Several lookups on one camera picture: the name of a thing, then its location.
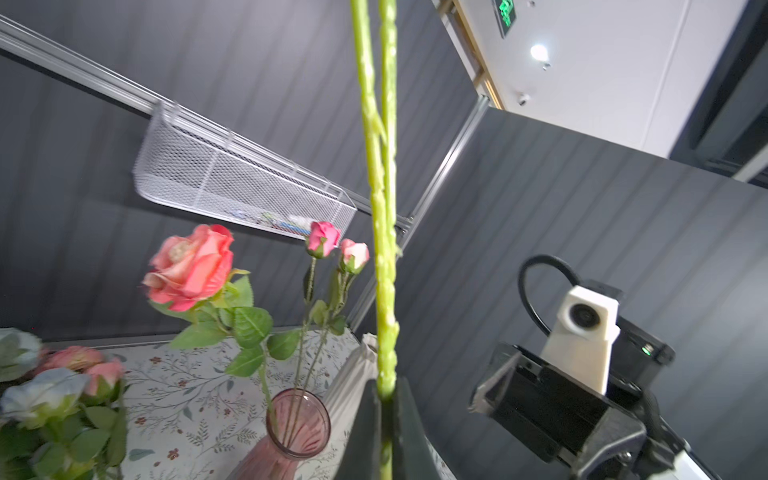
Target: wire mesh basket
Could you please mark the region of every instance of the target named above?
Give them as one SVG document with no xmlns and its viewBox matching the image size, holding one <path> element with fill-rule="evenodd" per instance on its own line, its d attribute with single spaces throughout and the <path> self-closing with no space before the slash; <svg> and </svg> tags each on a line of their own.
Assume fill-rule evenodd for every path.
<svg viewBox="0 0 768 480">
<path fill-rule="evenodd" d="M 288 237 L 313 221 L 342 235 L 356 212 L 341 187 L 229 131 L 217 136 L 158 103 L 134 166 L 147 200 Z"/>
</svg>

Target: glass vase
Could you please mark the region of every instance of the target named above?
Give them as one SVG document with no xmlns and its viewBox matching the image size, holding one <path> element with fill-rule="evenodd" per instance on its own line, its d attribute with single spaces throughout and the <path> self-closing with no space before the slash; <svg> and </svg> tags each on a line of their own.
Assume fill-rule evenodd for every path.
<svg viewBox="0 0 768 480">
<path fill-rule="evenodd" d="M 293 480 L 299 462 L 326 447 L 331 423 L 320 399 L 302 389 L 288 389 L 275 395 L 272 404 L 277 428 L 267 415 L 266 436 L 248 452 L 230 480 Z"/>
</svg>

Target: table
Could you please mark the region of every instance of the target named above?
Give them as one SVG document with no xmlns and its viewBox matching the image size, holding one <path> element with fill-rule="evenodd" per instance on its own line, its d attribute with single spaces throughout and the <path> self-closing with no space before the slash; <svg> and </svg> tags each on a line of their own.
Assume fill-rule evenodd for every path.
<svg viewBox="0 0 768 480">
<path fill-rule="evenodd" d="M 314 353 L 319 333 L 310 331 L 305 349 Z M 358 346 L 347 330 L 329 341 L 317 360 L 308 390 L 320 398 Z M 258 376 L 239 378 L 223 371 L 239 352 L 233 339 L 205 349 L 174 350 L 166 344 L 106 349 L 124 362 L 131 387 L 128 408 L 126 480 L 224 480 L 266 435 L 266 401 Z M 306 372 L 312 358 L 306 358 Z M 297 355 L 269 359 L 267 382 L 273 395 L 293 386 Z M 347 435 L 333 435 L 326 449 L 303 462 L 296 480 L 332 480 Z M 443 480 L 455 480 L 432 450 Z"/>
</svg>

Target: pink rose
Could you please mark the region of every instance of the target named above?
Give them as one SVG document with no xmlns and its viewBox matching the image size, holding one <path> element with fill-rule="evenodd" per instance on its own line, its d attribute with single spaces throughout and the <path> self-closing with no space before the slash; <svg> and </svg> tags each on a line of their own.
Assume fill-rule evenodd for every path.
<svg viewBox="0 0 768 480">
<path fill-rule="evenodd" d="M 368 246 L 364 243 L 355 243 L 349 238 L 345 238 L 341 241 L 342 268 L 350 273 L 358 274 L 360 270 L 368 263 L 370 254 L 368 253 Z"/>
<path fill-rule="evenodd" d="M 333 223 L 312 222 L 312 231 L 306 238 L 306 251 L 315 258 L 325 258 L 339 245 L 341 232 Z"/>
<path fill-rule="evenodd" d="M 91 381 L 85 386 L 83 392 L 86 395 L 96 396 L 98 393 L 99 379 L 104 379 L 111 391 L 111 389 L 114 388 L 114 384 L 117 383 L 119 379 L 123 378 L 125 369 L 123 368 L 123 364 L 120 363 L 120 360 L 112 359 L 111 362 L 99 363 L 98 365 L 92 366 L 90 369 L 85 370 L 85 373 L 86 375 L 91 376 Z"/>
<path fill-rule="evenodd" d="M 157 303 L 173 302 L 169 310 L 186 312 L 216 294 L 232 270 L 232 234 L 221 225 L 198 225 L 192 235 L 169 237 L 144 277 L 149 298 Z"/>
<path fill-rule="evenodd" d="M 104 356 L 98 350 L 89 349 L 84 346 L 70 346 L 48 356 L 45 363 L 37 369 L 36 373 L 60 368 L 75 371 L 83 370 L 103 361 Z"/>
</svg>

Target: flower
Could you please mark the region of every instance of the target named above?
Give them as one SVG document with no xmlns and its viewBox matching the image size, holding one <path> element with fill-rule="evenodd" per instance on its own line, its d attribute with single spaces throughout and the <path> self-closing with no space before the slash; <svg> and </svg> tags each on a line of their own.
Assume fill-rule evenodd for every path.
<svg viewBox="0 0 768 480">
<path fill-rule="evenodd" d="M 85 394 L 106 397 L 112 393 L 114 384 L 123 377 L 124 368 L 120 360 L 112 359 L 111 362 L 92 366 L 85 370 L 85 373 L 91 377 L 91 381 L 85 387 Z"/>
<path fill-rule="evenodd" d="M 221 290 L 232 270 L 234 238 L 221 225 L 198 225 L 189 237 L 169 237 L 152 257 L 153 270 L 144 277 L 149 298 L 186 312 Z"/>
<path fill-rule="evenodd" d="M 38 429 L 49 419 L 64 419 L 77 411 L 88 376 L 70 369 L 51 369 L 3 392 L 0 410 L 27 429 Z"/>
<path fill-rule="evenodd" d="M 38 365 L 40 339 L 14 328 L 0 329 L 0 382 L 16 380 Z"/>
<path fill-rule="evenodd" d="M 345 238 L 341 241 L 341 247 L 339 247 L 339 249 L 342 254 L 342 269 L 349 273 L 360 273 L 371 257 L 368 253 L 367 245 L 364 243 L 355 243 L 349 238 Z"/>
<path fill-rule="evenodd" d="M 306 251 L 315 258 L 325 258 L 339 245 L 341 232 L 333 223 L 312 222 L 312 231 L 306 238 Z"/>
<path fill-rule="evenodd" d="M 45 370 L 60 368 L 84 370 L 103 361 L 104 356 L 98 350 L 89 349 L 85 346 L 70 346 L 50 355 L 38 371 L 44 372 Z"/>
</svg>

